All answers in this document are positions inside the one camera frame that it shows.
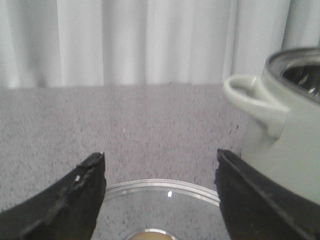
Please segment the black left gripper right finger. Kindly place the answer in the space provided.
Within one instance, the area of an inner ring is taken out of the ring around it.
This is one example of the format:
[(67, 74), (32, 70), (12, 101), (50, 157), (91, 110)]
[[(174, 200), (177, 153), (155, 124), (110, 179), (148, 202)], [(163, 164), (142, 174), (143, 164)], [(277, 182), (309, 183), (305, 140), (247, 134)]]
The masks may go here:
[(318, 240), (320, 206), (218, 149), (215, 185), (232, 240)]

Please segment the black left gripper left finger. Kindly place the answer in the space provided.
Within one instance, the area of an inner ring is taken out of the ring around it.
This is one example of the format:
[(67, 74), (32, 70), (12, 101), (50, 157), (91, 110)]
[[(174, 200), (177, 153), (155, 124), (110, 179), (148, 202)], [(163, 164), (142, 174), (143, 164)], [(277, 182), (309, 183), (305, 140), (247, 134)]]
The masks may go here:
[(2, 240), (89, 240), (105, 198), (105, 155), (92, 153), (56, 183), (0, 214)]

